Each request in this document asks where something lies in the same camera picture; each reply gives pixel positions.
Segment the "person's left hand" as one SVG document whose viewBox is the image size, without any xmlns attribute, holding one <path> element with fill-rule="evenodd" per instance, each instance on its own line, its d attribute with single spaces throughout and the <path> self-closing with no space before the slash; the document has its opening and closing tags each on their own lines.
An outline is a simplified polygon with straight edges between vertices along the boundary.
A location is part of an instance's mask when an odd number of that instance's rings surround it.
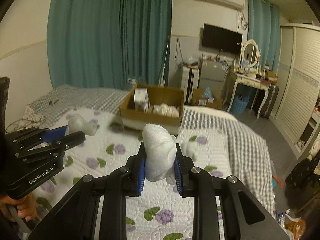
<svg viewBox="0 0 320 240">
<path fill-rule="evenodd" d="M 10 214 L 6 205 L 16 206 L 18 216 L 20 218 L 25 218 L 26 221 L 30 221 L 37 216 L 37 203 L 32 193 L 19 200 L 15 200 L 10 198 L 8 195 L 1 194 L 1 212 L 5 218 L 14 222 L 15 219 Z"/>
</svg>

